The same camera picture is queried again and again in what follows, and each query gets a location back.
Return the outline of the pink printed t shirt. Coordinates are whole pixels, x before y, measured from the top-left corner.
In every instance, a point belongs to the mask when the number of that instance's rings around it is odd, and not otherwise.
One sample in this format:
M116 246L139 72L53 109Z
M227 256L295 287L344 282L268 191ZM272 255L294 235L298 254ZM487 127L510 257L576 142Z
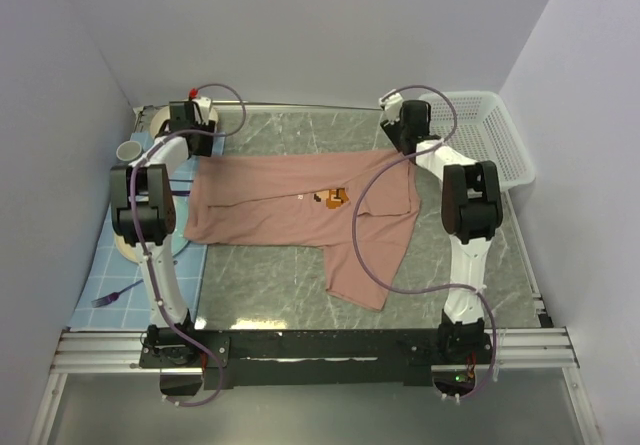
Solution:
M204 158L184 234L201 244L322 250L327 292L380 311L420 212L394 150Z

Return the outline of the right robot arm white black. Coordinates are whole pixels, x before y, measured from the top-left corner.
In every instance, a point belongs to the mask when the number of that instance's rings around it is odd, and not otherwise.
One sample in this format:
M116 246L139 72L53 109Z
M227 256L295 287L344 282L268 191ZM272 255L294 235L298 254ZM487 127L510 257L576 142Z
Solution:
M497 166L471 159L430 131L431 105L406 100L395 93L380 100L380 126L404 155L418 153L415 164L441 184L441 220L451 242L451 273L437 349L449 363L486 351L485 328L487 255L503 221Z

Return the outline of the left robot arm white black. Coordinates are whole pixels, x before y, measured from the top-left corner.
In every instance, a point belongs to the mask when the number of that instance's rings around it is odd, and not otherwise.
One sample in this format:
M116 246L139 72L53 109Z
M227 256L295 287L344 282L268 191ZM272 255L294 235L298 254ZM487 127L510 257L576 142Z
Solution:
M112 167L109 175L113 230L133 248L151 305L145 346L163 348L178 367L190 365L198 351L208 349L192 336L193 322L178 284L171 250L177 214L170 178L189 159L211 155L216 124L210 100L173 101L152 145Z

